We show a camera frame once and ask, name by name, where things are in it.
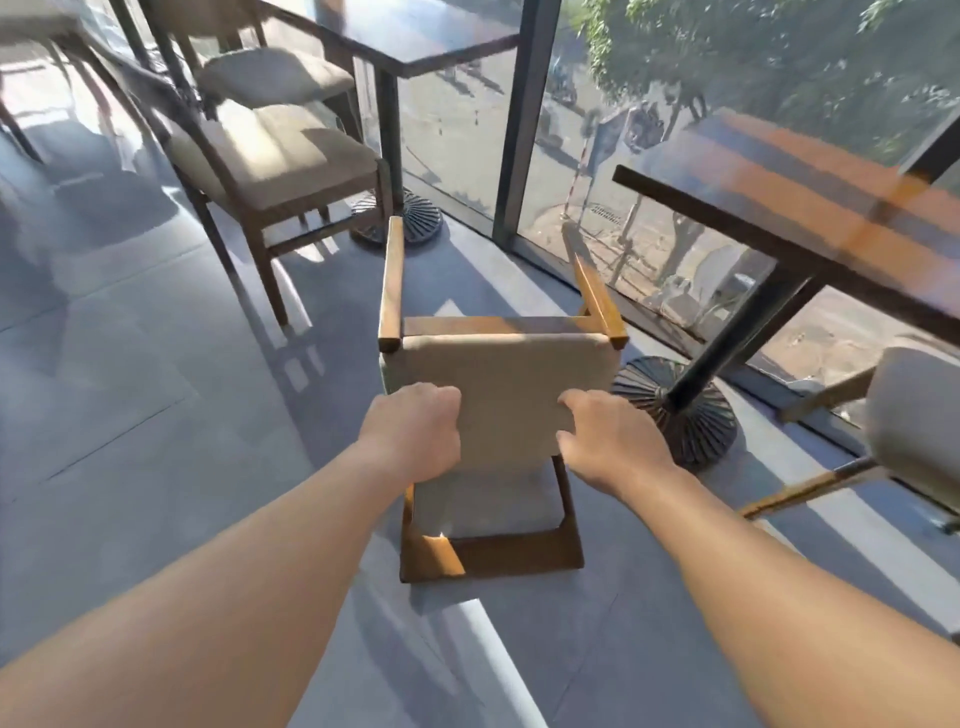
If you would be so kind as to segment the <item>wooden chair with beige backrest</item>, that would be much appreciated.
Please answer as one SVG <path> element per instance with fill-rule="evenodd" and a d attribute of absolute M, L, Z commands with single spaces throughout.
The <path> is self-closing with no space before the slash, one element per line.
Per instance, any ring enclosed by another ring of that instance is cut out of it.
<path fill-rule="evenodd" d="M 942 532 L 960 533 L 960 347 L 902 334 L 873 368 L 802 397 L 776 418 L 798 422 L 817 409 L 861 399 L 865 456 L 755 501 L 739 515 L 749 521 L 766 517 L 883 470 L 953 515 Z"/>

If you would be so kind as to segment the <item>blue street sign on pole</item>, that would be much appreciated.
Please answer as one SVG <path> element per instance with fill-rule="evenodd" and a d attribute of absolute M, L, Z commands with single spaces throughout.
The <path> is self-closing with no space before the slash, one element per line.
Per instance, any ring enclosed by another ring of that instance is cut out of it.
<path fill-rule="evenodd" d="M 574 188 L 578 180 L 583 176 L 590 179 L 583 197 L 583 202 L 586 203 L 589 200 L 600 167 L 617 151 L 619 140 L 626 125 L 627 116 L 628 109 L 621 108 L 602 119 L 599 117 L 590 117 L 589 120 L 594 121 L 595 124 L 591 127 L 591 134 L 583 142 L 578 166 L 563 205 L 562 217 L 570 216 L 570 201 Z"/>

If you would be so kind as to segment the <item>dark wooden table, black pedestal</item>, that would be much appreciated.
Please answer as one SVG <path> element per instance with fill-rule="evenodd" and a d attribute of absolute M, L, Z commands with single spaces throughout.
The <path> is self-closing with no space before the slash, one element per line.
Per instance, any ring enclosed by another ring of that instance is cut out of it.
<path fill-rule="evenodd" d="M 628 401 L 678 466 L 697 472 L 727 454 L 738 420 L 707 392 L 808 282 L 960 346 L 960 187 L 936 180 L 726 108 L 616 166 L 618 185 L 774 260 L 685 368 L 634 361 Z"/>
<path fill-rule="evenodd" d="M 411 80 L 514 49 L 517 28 L 443 0 L 256 0 L 272 18 L 370 64 L 381 158 L 389 165 L 392 213 L 417 247 L 443 226 L 431 200 L 408 191 L 402 168 L 399 80 Z"/>

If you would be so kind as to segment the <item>person's right forearm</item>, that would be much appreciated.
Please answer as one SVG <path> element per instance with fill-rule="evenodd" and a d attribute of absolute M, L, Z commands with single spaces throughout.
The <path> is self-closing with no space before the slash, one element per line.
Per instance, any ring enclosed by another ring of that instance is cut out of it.
<path fill-rule="evenodd" d="M 768 728 L 960 728 L 960 648 L 784 546 L 696 478 L 615 467 Z"/>

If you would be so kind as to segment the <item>green tree outside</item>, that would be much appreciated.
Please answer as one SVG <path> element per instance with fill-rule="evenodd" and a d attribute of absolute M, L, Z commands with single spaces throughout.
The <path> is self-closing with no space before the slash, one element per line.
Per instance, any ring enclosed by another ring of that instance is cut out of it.
<path fill-rule="evenodd" d="M 960 0 L 579 0 L 592 79 L 896 164 L 960 109 Z"/>

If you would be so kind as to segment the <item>person's left forearm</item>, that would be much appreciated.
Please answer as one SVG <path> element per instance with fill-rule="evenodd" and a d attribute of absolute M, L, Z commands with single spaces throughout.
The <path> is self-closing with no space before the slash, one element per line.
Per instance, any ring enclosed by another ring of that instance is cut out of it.
<path fill-rule="evenodd" d="M 409 482 L 355 443 L 0 670 L 0 728 L 287 728 Z"/>

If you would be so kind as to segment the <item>person's left hand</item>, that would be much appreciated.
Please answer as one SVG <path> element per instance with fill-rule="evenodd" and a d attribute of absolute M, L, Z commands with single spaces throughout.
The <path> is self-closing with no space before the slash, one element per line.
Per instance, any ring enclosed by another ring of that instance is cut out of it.
<path fill-rule="evenodd" d="M 372 400 L 356 446 L 386 474 L 397 478 L 401 485 L 438 478 L 461 462 L 462 439 L 458 420 L 456 429 L 407 426 L 399 413 L 400 389 L 390 394 L 378 394 Z"/>

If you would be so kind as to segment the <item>dark metal window frame post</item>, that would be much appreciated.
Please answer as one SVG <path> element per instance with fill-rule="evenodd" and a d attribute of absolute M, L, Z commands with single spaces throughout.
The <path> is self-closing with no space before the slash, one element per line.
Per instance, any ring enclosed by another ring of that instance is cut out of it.
<path fill-rule="evenodd" d="M 510 251 L 519 232 L 563 0 L 524 0 L 510 90 L 491 239 Z"/>

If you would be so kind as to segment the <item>wooden armchair with beige cushion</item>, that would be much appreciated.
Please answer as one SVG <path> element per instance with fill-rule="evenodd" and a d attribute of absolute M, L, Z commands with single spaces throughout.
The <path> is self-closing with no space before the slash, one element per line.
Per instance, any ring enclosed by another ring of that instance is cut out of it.
<path fill-rule="evenodd" d="M 462 395 L 461 460 L 404 494 L 399 580 L 522 577 L 585 564 L 557 431 L 573 431 L 559 396 L 609 391 L 626 326 L 580 229 L 561 235 L 582 296 L 577 316 L 402 316 L 404 224 L 388 225 L 378 325 L 386 393 L 413 383 Z"/>

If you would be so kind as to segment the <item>person's right hand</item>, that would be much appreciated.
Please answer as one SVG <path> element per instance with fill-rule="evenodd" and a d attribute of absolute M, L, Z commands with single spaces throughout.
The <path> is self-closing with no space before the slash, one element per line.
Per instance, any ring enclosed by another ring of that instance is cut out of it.
<path fill-rule="evenodd" d="M 629 507 L 659 484 L 680 476 L 666 439 L 646 412 L 599 390 L 570 389 L 558 403 L 572 415 L 573 431 L 592 443 L 592 468 L 570 468 L 594 489 Z"/>

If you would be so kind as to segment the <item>parked motorbike outside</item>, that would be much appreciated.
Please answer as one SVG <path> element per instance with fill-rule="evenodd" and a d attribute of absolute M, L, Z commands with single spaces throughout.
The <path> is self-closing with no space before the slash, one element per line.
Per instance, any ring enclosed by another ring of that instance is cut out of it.
<path fill-rule="evenodd" d="M 578 94 L 570 67 L 558 55 L 552 55 L 544 87 L 549 98 L 562 106 L 576 108 Z"/>
<path fill-rule="evenodd" d="M 631 152 L 639 154 L 659 145 L 664 132 L 665 123 L 659 113 L 659 103 L 643 101 L 630 109 L 623 141 Z"/>

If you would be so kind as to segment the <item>dark wooden chair, beige cushion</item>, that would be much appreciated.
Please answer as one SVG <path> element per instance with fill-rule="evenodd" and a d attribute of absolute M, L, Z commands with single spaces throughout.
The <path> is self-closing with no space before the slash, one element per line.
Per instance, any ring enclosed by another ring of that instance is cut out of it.
<path fill-rule="evenodd" d="M 391 233 L 399 224 L 388 163 L 308 109 L 278 104 L 208 119 L 157 73 L 93 34 L 87 43 L 149 126 L 227 272 L 234 263 L 210 204 L 240 226 L 281 327 L 289 316 L 273 261 L 345 231 L 385 224 Z"/>
<path fill-rule="evenodd" d="M 251 110 L 322 103 L 350 138 L 365 141 L 354 54 L 312 23 L 266 0 L 139 1 L 179 47 L 208 117 L 225 101 Z M 270 45 L 263 28 L 267 18 L 317 39 L 322 54 Z"/>

